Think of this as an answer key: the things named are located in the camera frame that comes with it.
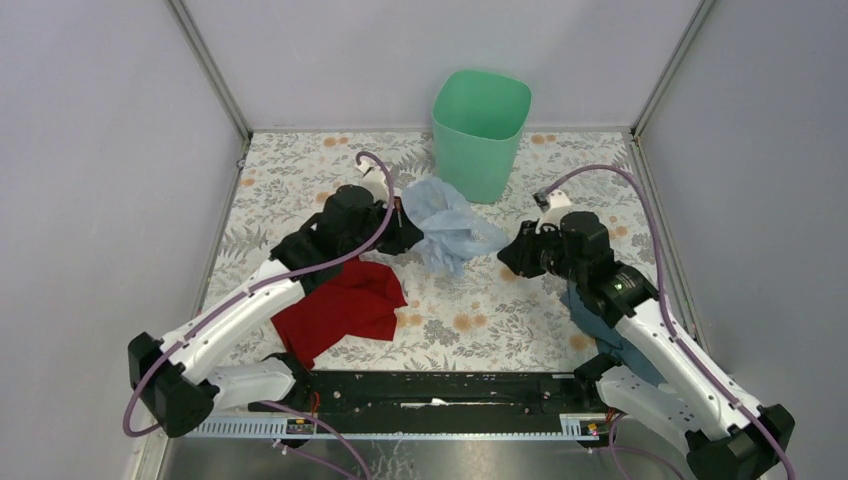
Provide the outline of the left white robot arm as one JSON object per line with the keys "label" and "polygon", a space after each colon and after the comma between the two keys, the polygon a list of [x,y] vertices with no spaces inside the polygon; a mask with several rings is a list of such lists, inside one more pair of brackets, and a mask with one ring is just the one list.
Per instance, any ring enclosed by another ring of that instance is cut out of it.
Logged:
{"label": "left white robot arm", "polygon": [[260,323],[311,296],[339,276],[345,262],[376,250],[401,255],[423,239],[400,198],[379,199],[343,185],[238,288],[160,338],[142,332],[127,346],[132,395],[123,428],[130,437],[158,429],[184,436],[215,410],[276,401],[296,411],[310,385],[281,359],[220,367],[223,356]]}

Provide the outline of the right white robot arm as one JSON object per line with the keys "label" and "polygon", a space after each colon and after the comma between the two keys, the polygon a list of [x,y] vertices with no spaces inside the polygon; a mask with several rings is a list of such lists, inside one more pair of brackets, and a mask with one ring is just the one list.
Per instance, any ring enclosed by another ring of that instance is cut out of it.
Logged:
{"label": "right white robot arm", "polygon": [[632,344],[671,389],[640,386],[624,363],[601,360],[573,386],[583,410],[607,405],[626,413],[680,450],[698,479],[758,479],[785,460],[792,415],[780,404],[763,405],[685,334],[664,295],[616,258],[596,214],[571,212],[558,224],[524,221],[497,257],[520,277],[550,274],[572,283],[585,308]]}

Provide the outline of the light blue plastic trash bag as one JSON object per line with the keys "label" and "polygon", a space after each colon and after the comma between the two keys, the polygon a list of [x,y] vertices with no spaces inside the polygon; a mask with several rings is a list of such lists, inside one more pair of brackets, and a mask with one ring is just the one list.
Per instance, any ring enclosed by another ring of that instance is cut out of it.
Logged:
{"label": "light blue plastic trash bag", "polygon": [[452,185],[436,177],[419,180],[401,194],[403,211],[423,234],[412,250],[434,273],[460,277],[466,264],[506,247],[506,233],[475,213]]}

